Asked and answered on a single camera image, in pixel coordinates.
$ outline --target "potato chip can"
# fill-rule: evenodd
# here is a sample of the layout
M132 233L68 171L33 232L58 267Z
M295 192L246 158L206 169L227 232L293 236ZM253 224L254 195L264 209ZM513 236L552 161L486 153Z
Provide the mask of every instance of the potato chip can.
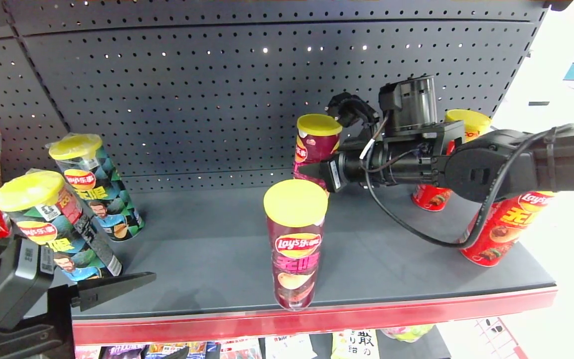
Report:
M327 195L313 182L288 179L269 188L263 202L274 296L282 308L299 311L314 298Z
M296 123L296 155L293 162L293 177L314 182L326 190L325 181L303 175L301 166L325 161L333 156L340 146L342 126L331 116L307 114Z
M538 214L549 205L555 193L550 191L531 191L517 197L492 204L488 218L472 247L462 249L471 262L480 266L492 267L499 263L513 247L522 233ZM477 215L473 218L464 235L458 239L463 243L469 236Z
M472 141L485 134L490 127L490 118L480 112L454 109L446 112L445 122L464 121L464 142ZM455 143L448 144L446 154L455 149ZM430 184L419 184L412 194L412 201L421 209L438 212L446 207L453 191L448 188L435 187Z
M56 264L73 282L119 275L121 262L96 238L92 218L65 184L54 171L27 173L0 188L0 209L27 238L54 251L54 263L41 263L41 271L53 273Z
M49 153L112 241L126 241L139 234L145 222L103 149L101 137L68 136L50 144Z

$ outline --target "lower shelf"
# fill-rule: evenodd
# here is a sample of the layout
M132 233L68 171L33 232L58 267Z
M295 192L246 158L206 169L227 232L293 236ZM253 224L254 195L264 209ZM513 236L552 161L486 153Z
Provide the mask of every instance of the lower shelf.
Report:
M316 296L287 312L274 299L266 188L135 193L146 225L112 243L126 273L157 280L86 312L73 312L77 345L206 341L439 323L550 306L555 281L515 245L494 268L422 241L357 186L332 195ZM410 200L410 186L381 188L410 225L455 240L478 205L455 195L443 212ZM58 273L55 285L68 282ZM38 304L30 315L41 312Z

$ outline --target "red chip can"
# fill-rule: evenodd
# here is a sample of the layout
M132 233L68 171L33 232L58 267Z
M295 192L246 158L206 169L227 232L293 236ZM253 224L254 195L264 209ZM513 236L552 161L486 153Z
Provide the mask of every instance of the red chip can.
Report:
M296 127L298 137L296 137L293 177L297 180L314 182L326 190L325 181L303 175L298 169L304 165L329 159L340 146L342 126L331 116L307 114L298 118Z
M453 191L448 188L431 186L430 184L418 184L413 191L411 200L421 209L438 212L444 209L446 202Z
M522 230L533 223L540 211L548 206L554 195L550 191L531 191L492 204L478 240L472 247L460 252L475 264L495 266L517 242ZM476 219L477 216L469 223L459 243L467 239Z

